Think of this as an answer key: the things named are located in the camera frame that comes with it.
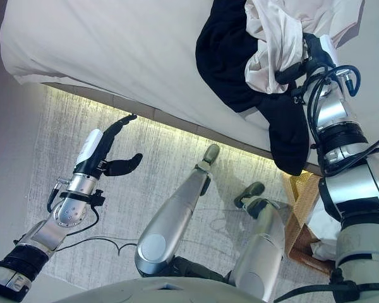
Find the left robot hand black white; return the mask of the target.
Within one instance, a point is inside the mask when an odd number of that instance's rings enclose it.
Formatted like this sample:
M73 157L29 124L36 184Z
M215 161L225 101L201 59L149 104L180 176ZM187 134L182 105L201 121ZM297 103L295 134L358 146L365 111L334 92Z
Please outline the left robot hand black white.
M100 179L101 175L121 176L134 171L140 164L143 155L137 153L129 160L107 161L107 155L111 150L116 135L122 128L137 118L130 114L110 125L104 132L94 129L87 137L78 158L76 159L74 174L81 173Z

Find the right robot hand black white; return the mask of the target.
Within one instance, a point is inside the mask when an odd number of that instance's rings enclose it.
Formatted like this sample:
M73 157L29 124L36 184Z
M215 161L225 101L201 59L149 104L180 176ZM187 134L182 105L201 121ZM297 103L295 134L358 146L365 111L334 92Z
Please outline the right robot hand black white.
M281 85L296 81L304 75L312 73L323 64L324 67L335 68L330 54L322 47L320 39L312 33L303 33L303 42L306 46L307 58L297 62L283 71L275 72L275 80Z

